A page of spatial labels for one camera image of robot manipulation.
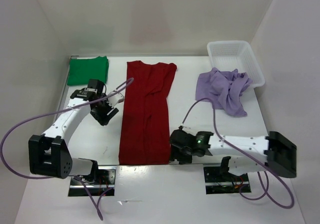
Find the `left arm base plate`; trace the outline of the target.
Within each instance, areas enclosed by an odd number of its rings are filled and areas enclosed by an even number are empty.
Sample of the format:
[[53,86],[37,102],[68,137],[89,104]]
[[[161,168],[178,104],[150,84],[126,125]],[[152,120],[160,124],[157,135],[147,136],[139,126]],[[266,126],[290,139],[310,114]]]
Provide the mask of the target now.
[[[81,180],[93,197],[115,195],[116,166],[99,166],[95,177],[81,176]],[[71,178],[68,190],[69,197],[87,197],[88,194],[80,181]]]

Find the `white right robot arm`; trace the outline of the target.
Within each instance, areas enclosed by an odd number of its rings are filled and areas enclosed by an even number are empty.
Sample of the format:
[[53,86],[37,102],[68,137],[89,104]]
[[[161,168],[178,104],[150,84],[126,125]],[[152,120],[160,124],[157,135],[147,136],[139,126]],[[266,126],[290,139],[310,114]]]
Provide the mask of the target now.
[[169,140],[171,160],[181,164],[192,163],[193,157],[221,156],[219,175],[225,181],[266,168],[282,178],[297,176],[297,146],[279,132],[260,137],[220,137],[208,131],[193,135],[177,129]]

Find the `lavender t shirt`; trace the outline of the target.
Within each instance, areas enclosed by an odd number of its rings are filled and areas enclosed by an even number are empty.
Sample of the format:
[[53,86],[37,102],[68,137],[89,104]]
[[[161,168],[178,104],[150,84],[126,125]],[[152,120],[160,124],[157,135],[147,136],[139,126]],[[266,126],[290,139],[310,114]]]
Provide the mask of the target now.
[[240,97],[252,83],[253,80],[245,72],[240,73],[237,69],[220,71],[212,68],[211,71],[198,76],[195,99],[210,102],[215,109],[222,109],[230,116],[245,117],[247,112]]

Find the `green t shirt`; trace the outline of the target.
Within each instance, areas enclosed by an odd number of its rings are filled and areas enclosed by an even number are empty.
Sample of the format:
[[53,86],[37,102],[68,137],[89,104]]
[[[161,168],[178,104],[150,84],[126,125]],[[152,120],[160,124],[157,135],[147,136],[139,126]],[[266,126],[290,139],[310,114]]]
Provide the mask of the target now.
[[86,85],[90,79],[107,82],[109,60],[106,56],[90,59],[71,59],[69,62],[68,86]]

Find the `red t shirt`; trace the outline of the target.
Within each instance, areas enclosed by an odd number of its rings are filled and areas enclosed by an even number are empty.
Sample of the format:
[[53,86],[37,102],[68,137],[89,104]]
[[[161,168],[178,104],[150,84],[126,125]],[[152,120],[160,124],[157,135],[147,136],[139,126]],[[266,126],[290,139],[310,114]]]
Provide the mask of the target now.
[[127,63],[118,160],[120,165],[165,165],[171,155],[167,97],[175,78],[174,63]]

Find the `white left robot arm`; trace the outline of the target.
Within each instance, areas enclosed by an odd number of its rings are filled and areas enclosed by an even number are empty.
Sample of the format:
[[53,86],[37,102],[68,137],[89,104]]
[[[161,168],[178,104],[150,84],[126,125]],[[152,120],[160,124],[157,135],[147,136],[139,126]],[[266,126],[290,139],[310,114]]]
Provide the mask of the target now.
[[73,158],[68,143],[87,115],[92,115],[100,125],[105,126],[119,111],[116,105],[125,97],[118,90],[105,94],[104,86],[103,82],[91,79],[86,88],[72,93],[66,112],[41,135],[30,137],[28,154],[32,174],[60,179],[81,176],[88,184],[99,180],[97,161]]

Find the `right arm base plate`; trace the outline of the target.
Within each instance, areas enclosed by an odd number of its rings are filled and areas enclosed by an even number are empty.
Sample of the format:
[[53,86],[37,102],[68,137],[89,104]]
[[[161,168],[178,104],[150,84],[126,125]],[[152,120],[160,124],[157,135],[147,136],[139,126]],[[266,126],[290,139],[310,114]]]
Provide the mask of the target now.
[[233,174],[221,174],[220,168],[216,166],[204,166],[204,181],[206,194],[234,194],[250,193],[251,187],[247,174],[236,176]]

